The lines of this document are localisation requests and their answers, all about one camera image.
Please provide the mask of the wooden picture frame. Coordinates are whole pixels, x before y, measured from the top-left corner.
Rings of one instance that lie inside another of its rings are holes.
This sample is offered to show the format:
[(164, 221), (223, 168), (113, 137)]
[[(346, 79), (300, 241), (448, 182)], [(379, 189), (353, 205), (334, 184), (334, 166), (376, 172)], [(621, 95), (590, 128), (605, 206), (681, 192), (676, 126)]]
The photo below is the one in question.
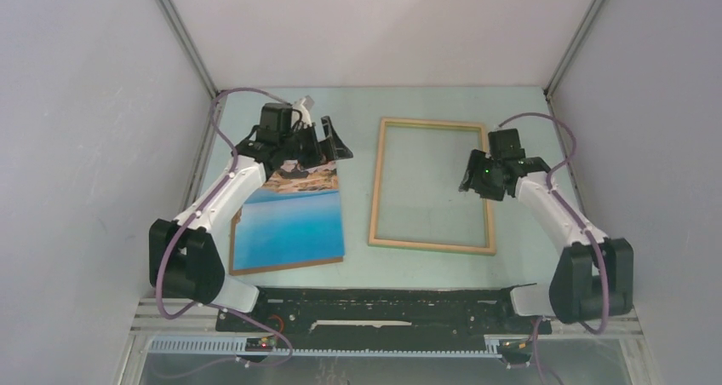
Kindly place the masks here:
[(369, 245), (495, 255), (494, 205), (459, 189), (470, 152), (487, 147), (483, 124), (382, 118)]

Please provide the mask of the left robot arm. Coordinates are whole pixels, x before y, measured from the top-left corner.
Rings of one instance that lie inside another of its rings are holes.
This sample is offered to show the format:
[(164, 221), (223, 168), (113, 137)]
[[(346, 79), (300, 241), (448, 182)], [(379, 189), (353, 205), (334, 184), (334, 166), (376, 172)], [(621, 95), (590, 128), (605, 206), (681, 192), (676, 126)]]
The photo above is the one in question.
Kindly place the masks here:
[(272, 102), (261, 108), (260, 121), (238, 143), (219, 177), (173, 220), (157, 219), (149, 230), (150, 282), (159, 313), (177, 319), (192, 307), (235, 310), (247, 330), (260, 330), (269, 308), (260, 290), (233, 277), (215, 242), (215, 230), (230, 223), (248, 198), (283, 164), (303, 169), (352, 158), (331, 118), (312, 121), (304, 101)]

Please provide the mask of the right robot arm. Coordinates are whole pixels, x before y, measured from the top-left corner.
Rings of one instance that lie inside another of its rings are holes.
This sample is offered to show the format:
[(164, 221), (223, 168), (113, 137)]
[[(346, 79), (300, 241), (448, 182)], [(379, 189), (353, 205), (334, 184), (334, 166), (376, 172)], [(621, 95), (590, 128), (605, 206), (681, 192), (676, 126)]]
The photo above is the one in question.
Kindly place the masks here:
[(514, 198), (540, 224), (559, 253), (548, 284), (515, 287), (495, 310), (498, 326), (516, 332), (530, 316), (564, 324), (587, 323), (629, 313), (633, 308), (631, 244), (610, 238), (573, 208), (560, 192), (551, 168), (529, 157), (516, 129), (489, 133), (489, 149), (471, 151), (461, 191), (501, 202)]

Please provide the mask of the landscape photo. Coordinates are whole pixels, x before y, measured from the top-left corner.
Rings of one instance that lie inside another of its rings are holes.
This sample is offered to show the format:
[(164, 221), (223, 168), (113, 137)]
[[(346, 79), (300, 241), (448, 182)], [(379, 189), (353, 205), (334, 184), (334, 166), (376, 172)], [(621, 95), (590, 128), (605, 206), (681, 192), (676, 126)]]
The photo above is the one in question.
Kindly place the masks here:
[(231, 275), (343, 261), (336, 163), (305, 169), (285, 162), (236, 212), (230, 238)]

